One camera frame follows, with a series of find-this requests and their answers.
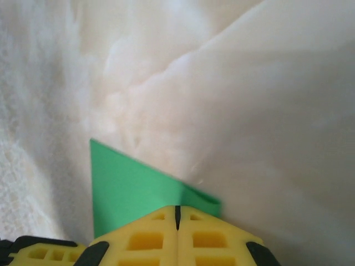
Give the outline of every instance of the wrinkled fabric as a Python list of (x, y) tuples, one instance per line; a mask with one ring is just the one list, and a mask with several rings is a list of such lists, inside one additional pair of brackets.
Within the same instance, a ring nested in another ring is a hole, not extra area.
[(0, 236), (89, 243), (89, 139), (220, 197), (284, 265), (355, 263), (355, 3), (0, 3)]

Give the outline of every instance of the white sheet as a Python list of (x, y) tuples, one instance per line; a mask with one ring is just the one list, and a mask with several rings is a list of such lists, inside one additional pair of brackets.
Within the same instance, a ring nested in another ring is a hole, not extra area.
[(353, 1), (0, 3), (0, 233), (92, 239), (95, 137), (284, 265), (355, 263)]

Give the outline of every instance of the white fabric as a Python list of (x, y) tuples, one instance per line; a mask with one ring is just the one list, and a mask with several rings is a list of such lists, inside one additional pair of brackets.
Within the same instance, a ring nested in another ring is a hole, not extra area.
[(355, 263), (355, 2), (0, 3), (0, 236), (92, 239), (88, 140), (211, 192), (284, 265)]

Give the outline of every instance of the yellow foam block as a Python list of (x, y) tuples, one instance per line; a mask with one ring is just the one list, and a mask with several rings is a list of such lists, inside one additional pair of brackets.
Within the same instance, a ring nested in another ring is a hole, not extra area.
[(100, 242), (109, 248), (99, 266), (258, 266), (246, 243), (263, 246), (259, 237), (184, 206), (159, 209), (92, 245)]
[(37, 243), (22, 248), (18, 253), (11, 253), (10, 266), (73, 266), (85, 246), (77, 247)]

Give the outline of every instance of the black edge trim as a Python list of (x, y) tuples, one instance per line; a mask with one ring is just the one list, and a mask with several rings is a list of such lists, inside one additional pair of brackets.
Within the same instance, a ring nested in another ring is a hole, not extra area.
[(10, 240), (6, 240), (6, 239), (1, 240), (0, 241), (0, 249), (10, 248), (12, 244), (13, 244), (13, 242)]
[(99, 266), (110, 244), (101, 241), (86, 248), (73, 266)]
[(176, 230), (179, 230), (180, 228), (180, 220), (181, 220), (181, 206), (175, 206)]
[(7, 257), (7, 258), (0, 258), (0, 266), (7, 266), (10, 263), (12, 263), (13, 258)]
[(271, 251), (255, 242), (247, 242), (246, 246), (257, 266), (281, 266)]
[(59, 240), (59, 239), (51, 239), (51, 238), (43, 238), (43, 237), (31, 237), (31, 236), (22, 236), (15, 240), (12, 244), (12, 252), (19, 252), (20, 249), (27, 248), (30, 245), (34, 245), (37, 243), (43, 244), (52, 244), (52, 245), (63, 245), (66, 247), (77, 247), (78, 244), (73, 241)]

